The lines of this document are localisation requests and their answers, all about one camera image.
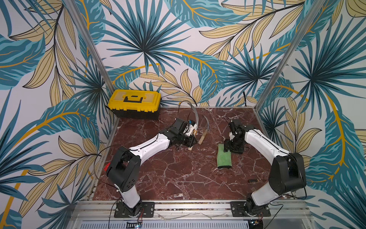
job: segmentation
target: wallpaper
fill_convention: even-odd
[[[316,20],[330,4],[325,2]],[[260,115],[273,141],[303,155],[306,201],[318,228],[363,229],[366,1],[334,4],[322,29],[309,28],[314,37],[303,38]]]
[[[98,43],[101,3],[76,2]],[[0,228],[65,228],[115,121],[109,92],[61,0],[0,12]]]
[[[110,0],[100,19],[105,29],[91,34],[104,33],[96,47],[115,88],[159,91],[163,106],[184,100],[243,106],[244,94],[250,106],[312,2]],[[314,31],[335,6],[329,5]]]

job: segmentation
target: curved blade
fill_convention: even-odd
[[[205,115],[203,115],[203,117],[206,119],[206,122],[207,122],[206,129],[210,130],[210,122],[208,121],[208,118]]]

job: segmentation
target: small tool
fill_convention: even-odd
[[[265,179],[249,179],[248,183],[257,183],[258,181],[265,181]]]
[[[208,121],[208,118],[204,115],[203,115],[203,117],[206,119],[207,124],[206,124],[205,132],[202,134],[201,138],[198,141],[198,144],[200,144],[200,145],[202,144],[203,140],[205,139],[207,132],[210,130],[210,122]]]

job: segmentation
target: wooden handle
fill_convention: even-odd
[[[207,134],[208,130],[206,129],[205,132],[202,134],[201,138],[198,141],[198,144],[201,145],[203,140],[205,139],[205,136]]]

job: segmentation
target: sponge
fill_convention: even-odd
[[[219,150],[217,152],[217,167],[219,169],[231,168],[231,152],[228,150],[224,152],[224,144],[219,144]]]

